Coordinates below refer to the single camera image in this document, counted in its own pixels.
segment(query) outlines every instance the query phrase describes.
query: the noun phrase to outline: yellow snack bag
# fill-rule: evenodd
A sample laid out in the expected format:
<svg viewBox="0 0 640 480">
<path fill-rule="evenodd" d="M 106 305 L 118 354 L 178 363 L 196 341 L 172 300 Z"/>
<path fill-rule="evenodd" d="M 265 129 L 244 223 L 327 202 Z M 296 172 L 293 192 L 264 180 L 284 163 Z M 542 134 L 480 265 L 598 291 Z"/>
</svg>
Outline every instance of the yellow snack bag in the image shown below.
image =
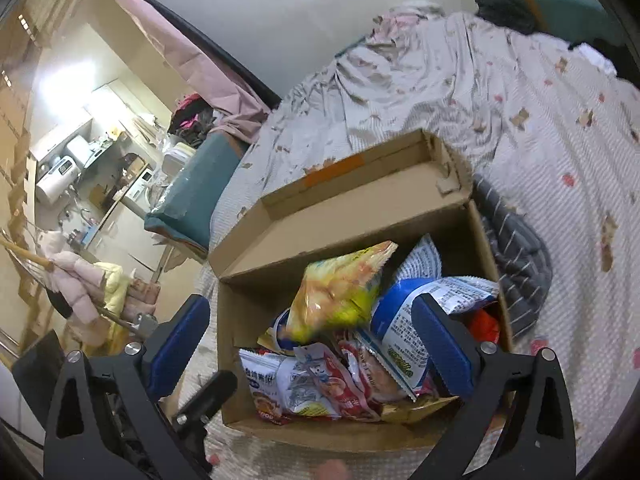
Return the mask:
<svg viewBox="0 0 640 480">
<path fill-rule="evenodd" d="M 378 296 L 380 270 L 397 248 L 387 241 L 306 266 L 291 304 L 286 337 L 306 343 L 325 328 L 368 323 Z"/>
</svg>

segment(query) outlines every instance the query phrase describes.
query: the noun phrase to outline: white water heater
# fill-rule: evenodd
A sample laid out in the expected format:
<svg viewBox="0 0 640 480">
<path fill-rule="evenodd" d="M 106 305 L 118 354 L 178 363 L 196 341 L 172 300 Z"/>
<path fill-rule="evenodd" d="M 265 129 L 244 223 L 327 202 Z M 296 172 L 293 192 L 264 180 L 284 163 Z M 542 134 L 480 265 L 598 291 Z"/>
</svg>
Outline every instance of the white water heater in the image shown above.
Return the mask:
<svg viewBox="0 0 640 480">
<path fill-rule="evenodd" d="M 80 174 L 78 165 L 68 155 L 62 157 L 36 184 L 36 198 L 51 207 L 62 192 Z"/>
</svg>

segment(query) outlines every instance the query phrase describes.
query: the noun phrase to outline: green logo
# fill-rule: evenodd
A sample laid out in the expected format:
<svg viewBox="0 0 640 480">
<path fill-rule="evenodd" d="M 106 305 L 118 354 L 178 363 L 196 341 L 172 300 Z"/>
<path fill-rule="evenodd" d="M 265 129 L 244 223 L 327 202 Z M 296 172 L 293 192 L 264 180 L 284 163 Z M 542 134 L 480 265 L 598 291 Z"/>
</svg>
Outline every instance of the green logo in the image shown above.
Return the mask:
<svg viewBox="0 0 640 480">
<path fill-rule="evenodd" d="M 411 365 L 407 361 L 402 359 L 402 356 L 398 352 L 396 352 L 393 348 L 390 348 L 389 356 L 396 362 L 398 368 L 402 370 L 403 374 L 405 374 L 407 377 L 412 377 L 414 371 L 411 370 Z"/>
</svg>

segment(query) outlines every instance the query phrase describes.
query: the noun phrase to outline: white blanket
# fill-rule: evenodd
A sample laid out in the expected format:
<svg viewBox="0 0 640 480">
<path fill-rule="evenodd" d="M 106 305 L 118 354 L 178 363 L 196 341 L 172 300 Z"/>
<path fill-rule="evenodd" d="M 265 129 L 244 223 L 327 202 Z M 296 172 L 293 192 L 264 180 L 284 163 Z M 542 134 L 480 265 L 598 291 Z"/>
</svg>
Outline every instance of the white blanket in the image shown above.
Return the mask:
<svg viewBox="0 0 640 480">
<path fill-rule="evenodd" d="M 306 78 L 268 118 L 220 197 L 211 246 L 261 196 L 318 166 L 424 128 L 463 153 L 545 241 L 554 268 L 540 320 L 516 351 L 549 345 L 571 397 L 582 468 L 640 376 L 640 94 L 553 42 L 412 2 L 364 44 Z M 198 291 L 211 324 L 181 402 L 217 367 L 217 280 Z M 308 478 L 335 454 L 208 427 L 214 478 Z M 494 432 L 472 466 L 486 460 Z M 428 450 L 344 454 L 355 479 L 407 478 Z"/>
</svg>

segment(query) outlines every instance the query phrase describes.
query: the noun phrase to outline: pink curtain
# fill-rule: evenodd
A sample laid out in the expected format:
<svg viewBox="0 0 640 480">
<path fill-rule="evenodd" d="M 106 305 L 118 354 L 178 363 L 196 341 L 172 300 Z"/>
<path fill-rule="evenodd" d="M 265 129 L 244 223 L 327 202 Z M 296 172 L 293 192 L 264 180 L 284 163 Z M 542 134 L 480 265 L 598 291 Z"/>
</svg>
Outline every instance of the pink curtain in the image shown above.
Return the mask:
<svg viewBox="0 0 640 480">
<path fill-rule="evenodd" d="M 255 91 L 219 59 L 211 59 L 144 0 L 116 0 L 166 62 L 213 108 L 227 114 L 212 132 L 255 142 L 270 110 Z"/>
</svg>

